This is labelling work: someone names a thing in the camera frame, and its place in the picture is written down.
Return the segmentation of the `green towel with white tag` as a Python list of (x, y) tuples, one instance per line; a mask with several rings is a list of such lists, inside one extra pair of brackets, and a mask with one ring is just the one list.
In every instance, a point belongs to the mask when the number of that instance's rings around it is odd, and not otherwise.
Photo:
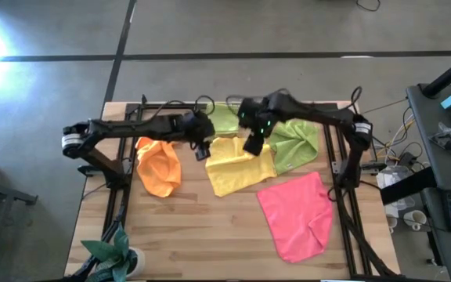
[(279, 122), (272, 130), (269, 145), (274, 153), (276, 173), (281, 175), (316, 159), (319, 128), (309, 121)]

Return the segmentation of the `yellow microfiber towel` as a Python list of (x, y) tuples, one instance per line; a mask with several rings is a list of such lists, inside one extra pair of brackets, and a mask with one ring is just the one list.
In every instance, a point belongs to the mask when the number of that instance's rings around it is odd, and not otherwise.
[(205, 170), (215, 196), (224, 197), (267, 178), (277, 177), (270, 145), (264, 144), (254, 156), (243, 150), (245, 138), (216, 138)]

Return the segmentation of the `orange microfiber towel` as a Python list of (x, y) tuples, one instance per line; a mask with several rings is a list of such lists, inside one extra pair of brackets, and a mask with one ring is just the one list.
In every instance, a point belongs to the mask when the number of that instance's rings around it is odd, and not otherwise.
[(155, 197), (169, 197), (182, 181), (182, 166), (172, 143), (140, 137), (135, 148), (136, 171), (146, 191)]

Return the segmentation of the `pink microfiber towel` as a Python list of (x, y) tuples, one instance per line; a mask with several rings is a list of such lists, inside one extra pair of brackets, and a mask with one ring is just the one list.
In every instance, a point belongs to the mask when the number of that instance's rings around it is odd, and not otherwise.
[(318, 172), (263, 189), (257, 199), (283, 261), (297, 263), (324, 253), (333, 206)]

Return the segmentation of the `white plant pot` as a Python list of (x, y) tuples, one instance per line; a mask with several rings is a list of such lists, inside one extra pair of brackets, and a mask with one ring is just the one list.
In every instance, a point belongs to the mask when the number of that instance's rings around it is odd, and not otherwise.
[(127, 278), (131, 279), (143, 273), (146, 266), (145, 253), (139, 248), (129, 248), (128, 252), (129, 267), (127, 270)]

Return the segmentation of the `white plastic bag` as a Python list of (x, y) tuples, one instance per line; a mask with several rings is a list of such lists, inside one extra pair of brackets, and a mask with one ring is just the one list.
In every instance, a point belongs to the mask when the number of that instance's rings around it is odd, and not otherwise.
[[(378, 172), (376, 175), (377, 185), (382, 190), (387, 186), (395, 184), (413, 173), (404, 166), (388, 166), (385, 169)], [(397, 201), (393, 201), (387, 206), (392, 206), (399, 211), (406, 210), (407, 208), (413, 208), (415, 206), (415, 200), (412, 196), (407, 196)]]

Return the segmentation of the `green artificial plant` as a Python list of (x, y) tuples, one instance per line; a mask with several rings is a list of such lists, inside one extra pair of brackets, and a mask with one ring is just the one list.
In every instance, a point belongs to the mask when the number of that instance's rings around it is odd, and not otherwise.
[(138, 255), (130, 249), (127, 233), (119, 225), (114, 233), (113, 243), (100, 240), (83, 240), (81, 244), (99, 260), (93, 274), (85, 282), (126, 282), (128, 271), (138, 262)]

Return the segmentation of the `black power adapter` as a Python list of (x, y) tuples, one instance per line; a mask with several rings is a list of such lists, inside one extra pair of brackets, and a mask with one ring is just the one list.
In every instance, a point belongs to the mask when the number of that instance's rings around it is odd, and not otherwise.
[(410, 167), (417, 162), (417, 157), (410, 152), (402, 153), (399, 157), (398, 165), (404, 167)]

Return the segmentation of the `black slanted desk bar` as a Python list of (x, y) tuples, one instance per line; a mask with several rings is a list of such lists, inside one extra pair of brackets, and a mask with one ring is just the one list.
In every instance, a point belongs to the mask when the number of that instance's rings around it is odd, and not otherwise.
[(381, 200), (383, 205), (387, 205), (415, 193), (419, 193), (425, 188), (436, 187), (437, 182), (432, 168), (424, 168), (397, 183), (381, 189)]

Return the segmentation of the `white cup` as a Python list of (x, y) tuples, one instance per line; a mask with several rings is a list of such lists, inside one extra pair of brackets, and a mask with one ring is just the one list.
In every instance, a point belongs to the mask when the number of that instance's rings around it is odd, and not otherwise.
[(394, 228), (398, 225), (399, 211), (397, 207), (392, 204), (384, 206), (388, 228), (390, 233), (394, 233)]

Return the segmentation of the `white mug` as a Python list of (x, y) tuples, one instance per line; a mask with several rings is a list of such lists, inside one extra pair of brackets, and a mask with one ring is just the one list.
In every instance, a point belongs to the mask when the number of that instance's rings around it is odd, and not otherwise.
[(421, 227), (427, 223), (427, 216), (420, 210), (413, 210), (403, 215), (404, 223), (413, 231), (420, 231)]

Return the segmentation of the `grey side desk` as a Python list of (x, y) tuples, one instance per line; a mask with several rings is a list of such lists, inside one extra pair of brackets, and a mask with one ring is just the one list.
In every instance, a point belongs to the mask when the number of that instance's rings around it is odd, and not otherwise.
[(430, 137), (438, 132), (440, 122), (451, 128), (451, 112), (440, 105), (440, 102), (451, 94), (451, 90), (445, 89), (437, 99), (430, 99), (415, 85), (408, 87), (406, 94), (424, 143), (424, 152), (428, 156), (436, 180), (436, 187), (426, 188), (420, 195), (431, 217), (430, 223), (435, 227), (433, 234), (436, 248), (451, 279), (451, 231), (443, 209), (443, 194), (451, 191), (451, 152), (430, 140)]

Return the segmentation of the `black slanted pole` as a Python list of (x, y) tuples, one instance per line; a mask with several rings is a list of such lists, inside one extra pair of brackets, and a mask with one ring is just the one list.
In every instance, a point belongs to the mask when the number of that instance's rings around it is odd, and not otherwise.
[(427, 98), (434, 99), (439, 92), (451, 84), (451, 68), (441, 74), (433, 82), (422, 88), (422, 94)]

